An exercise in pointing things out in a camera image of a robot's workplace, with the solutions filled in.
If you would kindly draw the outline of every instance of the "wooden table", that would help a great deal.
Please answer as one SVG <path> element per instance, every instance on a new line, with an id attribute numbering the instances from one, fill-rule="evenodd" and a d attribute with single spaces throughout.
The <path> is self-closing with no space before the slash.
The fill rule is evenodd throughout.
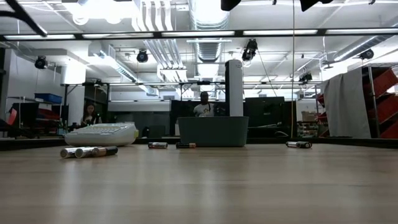
<path id="1" fill-rule="evenodd" d="M 398 151 L 248 145 L 0 152 L 0 223 L 398 223 Z"/>

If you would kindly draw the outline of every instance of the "keyboard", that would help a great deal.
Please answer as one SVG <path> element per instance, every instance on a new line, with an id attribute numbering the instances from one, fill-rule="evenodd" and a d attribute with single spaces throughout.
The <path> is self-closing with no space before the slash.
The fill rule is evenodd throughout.
<path id="1" fill-rule="evenodd" d="M 134 123 L 94 124 L 68 133 L 71 146 L 125 146 L 138 137 Z"/>

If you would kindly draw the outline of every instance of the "gray curtain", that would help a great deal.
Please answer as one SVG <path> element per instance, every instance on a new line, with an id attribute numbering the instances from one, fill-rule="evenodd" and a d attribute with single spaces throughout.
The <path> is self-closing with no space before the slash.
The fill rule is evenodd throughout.
<path id="1" fill-rule="evenodd" d="M 322 85 L 330 136 L 370 138 L 362 69 L 337 75 Z"/>

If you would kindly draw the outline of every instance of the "man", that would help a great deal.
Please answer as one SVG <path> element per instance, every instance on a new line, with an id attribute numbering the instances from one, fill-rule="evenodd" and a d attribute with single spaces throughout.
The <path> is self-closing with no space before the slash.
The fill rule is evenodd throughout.
<path id="1" fill-rule="evenodd" d="M 214 105 L 209 103 L 209 94 L 206 91 L 200 93 L 200 104 L 193 109 L 197 117 L 214 116 Z"/>

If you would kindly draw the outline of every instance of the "aa battery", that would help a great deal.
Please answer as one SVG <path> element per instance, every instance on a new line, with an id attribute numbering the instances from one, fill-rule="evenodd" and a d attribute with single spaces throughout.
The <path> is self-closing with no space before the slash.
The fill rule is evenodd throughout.
<path id="1" fill-rule="evenodd" d="M 196 148 L 197 145 L 196 145 L 196 143 L 180 143 L 180 142 L 178 142 L 178 143 L 176 143 L 175 147 L 177 149 L 193 149 L 193 148 Z"/>
<path id="2" fill-rule="evenodd" d="M 85 158 L 92 156 L 94 147 L 81 147 L 76 149 L 75 156 L 76 158 Z"/>
<path id="3" fill-rule="evenodd" d="M 60 156 L 61 156 L 61 158 L 63 158 L 63 159 L 71 158 L 71 157 L 75 158 L 75 157 L 76 157 L 76 156 L 75 156 L 75 152 L 76 152 L 77 149 L 79 149 L 79 148 L 78 148 L 78 147 L 74 147 L 74 148 L 65 148 L 65 149 L 62 149 L 62 150 L 60 151 Z"/>
<path id="4" fill-rule="evenodd" d="M 286 142 L 287 147 L 295 147 L 295 148 L 302 148 L 302 149 L 309 149 L 312 147 L 310 142 Z"/>
<path id="5" fill-rule="evenodd" d="M 118 148 L 116 146 L 110 147 L 96 147 L 93 149 L 91 154 L 93 157 L 101 157 L 101 156 L 112 156 L 118 153 Z"/>
<path id="6" fill-rule="evenodd" d="M 167 142 L 150 142 L 148 143 L 149 149 L 167 149 Z"/>

